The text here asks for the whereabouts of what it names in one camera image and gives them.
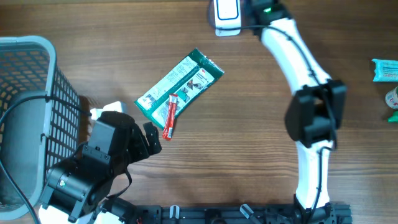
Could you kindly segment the red stick sachet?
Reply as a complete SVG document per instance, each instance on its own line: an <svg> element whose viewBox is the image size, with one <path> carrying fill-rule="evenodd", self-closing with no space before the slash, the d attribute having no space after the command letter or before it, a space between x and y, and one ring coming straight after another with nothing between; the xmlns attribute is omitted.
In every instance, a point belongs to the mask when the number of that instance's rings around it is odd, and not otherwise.
<svg viewBox="0 0 398 224"><path fill-rule="evenodd" d="M175 112L177 110L177 102L178 102L178 96L176 94L171 94L169 96L169 110L167 113L164 130L162 133L162 138L165 140L168 140L168 141L171 140L171 138L172 138Z"/></svg>

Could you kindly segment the green 3M glove package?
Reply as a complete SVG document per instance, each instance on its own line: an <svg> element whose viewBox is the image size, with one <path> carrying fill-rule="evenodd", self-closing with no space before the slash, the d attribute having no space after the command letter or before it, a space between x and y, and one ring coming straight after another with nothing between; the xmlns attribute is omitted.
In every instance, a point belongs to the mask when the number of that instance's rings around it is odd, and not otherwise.
<svg viewBox="0 0 398 224"><path fill-rule="evenodd" d="M223 75L224 70L201 51L193 49L135 104L145 117L163 129L169 110L169 95L178 96L175 115L179 116Z"/></svg>

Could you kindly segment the teal wet wipes pack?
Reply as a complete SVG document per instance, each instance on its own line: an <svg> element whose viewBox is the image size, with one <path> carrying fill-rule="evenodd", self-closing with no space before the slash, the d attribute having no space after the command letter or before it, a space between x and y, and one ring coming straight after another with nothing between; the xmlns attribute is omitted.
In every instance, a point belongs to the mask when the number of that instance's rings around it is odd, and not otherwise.
<svg viewBox="0 0 398 224"><path fill-rule="evenodd" d="M373 82L397 82L397 61L372 59L375 64Z"/></svg>

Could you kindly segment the white jar green lid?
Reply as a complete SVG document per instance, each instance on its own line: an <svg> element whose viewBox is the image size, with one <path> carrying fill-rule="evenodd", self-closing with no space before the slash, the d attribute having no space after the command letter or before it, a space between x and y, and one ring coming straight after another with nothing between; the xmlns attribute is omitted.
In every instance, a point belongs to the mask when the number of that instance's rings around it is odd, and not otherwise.
<svg viewBox="0 0 398 224"><path fill-rule="evenodd" d="M397 110L398 109L398 96L397 96L398 87L395 87L393 90L386 93L385 101L388 107Z"/></svg>

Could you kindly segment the yellow bottle green cap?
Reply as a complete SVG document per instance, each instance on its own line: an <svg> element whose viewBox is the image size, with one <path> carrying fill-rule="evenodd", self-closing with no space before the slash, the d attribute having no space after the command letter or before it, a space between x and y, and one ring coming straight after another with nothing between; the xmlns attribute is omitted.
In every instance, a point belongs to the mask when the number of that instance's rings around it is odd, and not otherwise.
<svg viewBox="0 0 398 224"><path fill-rule="evenodd" d="M387 119L389 123L397 123L398 122L398 111L393 112L392 116Z"/></svg>

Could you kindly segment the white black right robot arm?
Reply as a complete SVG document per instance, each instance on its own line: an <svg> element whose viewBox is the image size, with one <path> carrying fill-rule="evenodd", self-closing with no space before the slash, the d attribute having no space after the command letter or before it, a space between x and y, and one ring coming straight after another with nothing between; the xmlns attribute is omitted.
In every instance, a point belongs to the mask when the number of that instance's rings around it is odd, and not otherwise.
<svg viewBox="0 0 398 224"><path fill-rule="evenodd" d="M346 85L321 68L280 1L248 1L245 11L254 35L276 59L292 93L284 117L298 155L292 220L336 223L327 189L328 161L337 149Z"/></svg>

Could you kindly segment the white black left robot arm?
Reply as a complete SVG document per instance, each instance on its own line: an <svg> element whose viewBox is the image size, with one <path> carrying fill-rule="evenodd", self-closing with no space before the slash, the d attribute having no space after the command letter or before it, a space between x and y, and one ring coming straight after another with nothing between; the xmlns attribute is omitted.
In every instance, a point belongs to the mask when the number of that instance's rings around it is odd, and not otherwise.
<svg viewBox="0 0 398 224"><path fill-rule="evenodd" d="M158 154L162 146L151 122L139 127L128 114L105 111L79 150L80 157L70 156L49 169L40 198L43 209L59 210L71 223L93 212L102 199L118 198L120 193L110 193L115 178L129 177L130 164Z"/></svg>

